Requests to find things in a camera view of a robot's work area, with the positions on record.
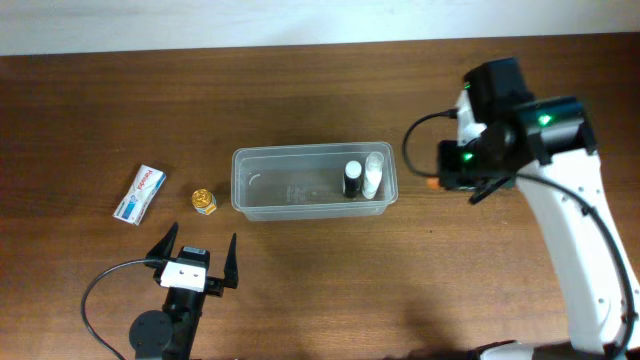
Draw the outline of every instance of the cable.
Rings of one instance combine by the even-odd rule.
[[[451,115],[452,111],[455,112],[456,110],[450,109],[440,113],[424,116],[420,118],[418,121],[416,121],[415,123],[413,123],[413,125],[411,125],[409,130],[407,130],[407,133],[404,136],[404,140],[402,141],[402,156],[404,158],[405,163],[407,164],[407,167],[414,174],[423,176],[423,177],[440,177],[440,175],[437,172],[427,173],[424,171],[417,170],[413,166],[413,164],[411,163],[407,155],[407,143],[409,140],[409,136],[411,135],[413,130],[416,128],[416,126],[420,125],[421,123],[429,119],[439,117],[439,116],[449,116],[451,118],[455,118]],[[624,264],[622,254],[620,253],[620,249],[616,245],[613,235],[611,235],[611,231],[609,231],[609,229],[607,228],[607,225],[605,224],[604,220],[602,220],[602,217],[600,217],[600,214],[598,214],[598,211],[596,210],[596,208],[591,206],[584,198],[582,198],[580,195],[576,194],[572,190],[554,181],[551,181],[539,176],[521,174],[521,173],[512,173],[512,172],[473,172],[473,173],[465,173],[465,175],[468,177],[477,176],[477,177],[494,178],[494,179],[502,179],[505,177],[515,177],[515,178],[533,181],[541,185],[549,186],[564,193],[565,195],[575,200],[578,204],[580,204],[580,207],[582,208],[584,215],[591,216],[591,218],[593,219],[593,222],[595,223],[596,227],[600,231],[600,234],[602,234],[602,237],[604,238],[604,241],[607,245],[607,248],[609,249],[609,252],[611,253],[613,262],[616,266],[616,273],[618,275],[618,280],[622,284],[622,292],[623,292],[623,295],[625,298],[625,304],[626,304],[626,311],[625,311],[625,314],[623,315],[623,321],[622,321],[624,324],[623,326],[625,326],[625,331],[622,334],[620,345],[616,346],[610,352],[609,358],[617,359],[620,355],[622,355],[627,350],[627,347],[629,346],[629,342],[631,341],[635,322],[638,319],[638,314],[636,313],[635,302],[633,298],[633,287],[631,286],[631,281],[629,280],[629,274]]]
[[[411,170],[412,173],[414,173],[414,174],[416,174],[418,176],[438,177],[438,174],[429,174],[429,173],[426,173],[424,171],[420,171],[420,170],[416,169],[413,166],[413,164],[409,160],[409,155],[408,155],[408,152],[407,152],[407,145],[409,143],[409,136],[411,136],[411,133],[413,132],[413,129],[415,129],[418,125],[422,124],[423,122],[425,122],[425,121],[427,121],[429,119],[433,119],[433,118],[437,118],[437,117],[448,117],[450,119],[456,119],[458,117],[458,110],[457,109],[449,109],[447,111],[443,111],[443,112],[427,115],[427,116],[424,116],[424,117],[420,118],[418,121],[413,123],[413,125],[411,125],[409,130],[407,130],[407,133],[404,135],[404,140],[402,140],[402,157],[404,158],[404,162],[405,162],[405,164],[407,164],[407,167],[409,168],[409,170]]]
[[[98,283],[98,281],[102,280],[105,276],[111,274],[112,272],[118,269],[122,269],[124,267],[136,265],[136,264],[149,264],[149,263],[158,263],[158,262],[160,261],[154,260],[154,259],[139,259],[139,260],[127,261],[125,263],[113,266],[105,270],[102,274],[98,275],[95,279],[93,279],[93,281],[89,284],[89,286],[87,286],[87,289],[84,291],[84,294],[82,295],[82,302],[80,303],[80,314],[82,315],[82,321],[84,322],[84,326],[87,327],[87,330],[89,331],[89,334],[91,334],[91,336],[93,336],[102,346],[107,348],[107,350],[111,351],[111,353],[113,353],[113,355],[115,355],[115,357],[117,357],[120,360],[125,360],[122,354],[120,354],[116,349],[114,349],[111,345],[109,345],[106,341],[104,341],[98,334],[96,334],[91,324],[89,324],[89,320],[87,319],[87,297],[89,296],[89,293],[91,292],[93,287]]]

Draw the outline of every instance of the white wall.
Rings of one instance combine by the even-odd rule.
[[[0,0],[0,55],[620,31],[639,0]]]

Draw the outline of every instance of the bottle cap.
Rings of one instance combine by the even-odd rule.
[[[359,162],[352,160],[347,163],[344,168],[344,173],[352,179],[356,179],[362,174],[362,165]]]
[[[367,162],[365,167],[367,171],[380,171],[382,170],[382,163],[384,162],[384,155],[379,152],[373,152],[367,156]]]

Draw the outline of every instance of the brown tabletop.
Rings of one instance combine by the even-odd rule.
[[[174,221],[176,246],[222,275],[238,234],[240,286],[208,298],[193,358],[381,359],[412,350],[567,337],[562,296],[523,196],[428,190],[400,144],[454,106],[462,76],[517,56],[539,98],[588,109],[607,197],[640,268],[640,35],[561,36],[0,58],[0,357],[110,359],[80,318],[89,281],[141,258]],[[416,130],[433,167],[455,121]],[[249,222],[230,202],[238,148],[386,141],[399,199],[378,217]],[[167,180],[139,227],[111,217],[140,164]],[[208,188],[220,208],[198,214]],[[133,358],[131,322],[166,289],[143,266],[99,283],[88,315]]]

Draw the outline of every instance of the white bottle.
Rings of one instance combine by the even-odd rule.
[[[378,186],[382,180],[382,164],[384,163],[384,155],[379,152],[373,152],[367,157],[364,165],[364,185],[362,185],[362,195],[371,200],[376,196]]]

